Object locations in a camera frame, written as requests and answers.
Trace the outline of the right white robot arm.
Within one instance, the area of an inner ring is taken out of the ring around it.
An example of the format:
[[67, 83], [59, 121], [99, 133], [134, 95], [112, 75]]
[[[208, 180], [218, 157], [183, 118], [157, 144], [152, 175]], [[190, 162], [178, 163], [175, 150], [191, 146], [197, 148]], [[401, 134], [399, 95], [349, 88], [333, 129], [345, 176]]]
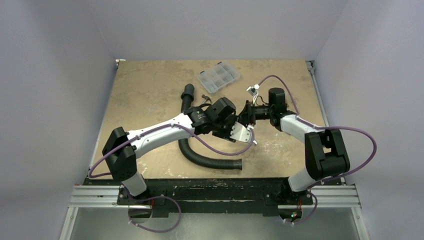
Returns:
[[350, 170], [342, 133], [339, 129], [322, 129], [300, 118], [288, 109], [284, 89], [268, 90], [268, 102], [256, 105], [247, 101], [238, 115], [238, 122], [254, 126], [259, 120], [268, 120], [280, 132], [286, 133], [304, 144], [305, 166], [288, 177], [287, 186], [280, 196], [288, 204], [300, 198], [301, 192], [327, 177], [338, 177]]

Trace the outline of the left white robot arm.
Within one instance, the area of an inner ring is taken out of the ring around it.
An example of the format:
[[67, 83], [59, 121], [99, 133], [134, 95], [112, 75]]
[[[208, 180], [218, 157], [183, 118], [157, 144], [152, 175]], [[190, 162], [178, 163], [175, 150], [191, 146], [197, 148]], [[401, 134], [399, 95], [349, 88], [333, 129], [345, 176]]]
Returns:
[[254, 133], [238, 122], [235, 112], [235, 105], [222, 97], [214, 104], [191, 106], [177, 116], [150, 127], [130, 131], [117, 127], [103, 147], [103, 159], [113, 180], [129, 191], [132, 201], [142, 205], [148, 201], [149, 191], [137, 170], [137, 159], [174, 141], [198, 138], [209, 133], [218, 138], [252, 145]]

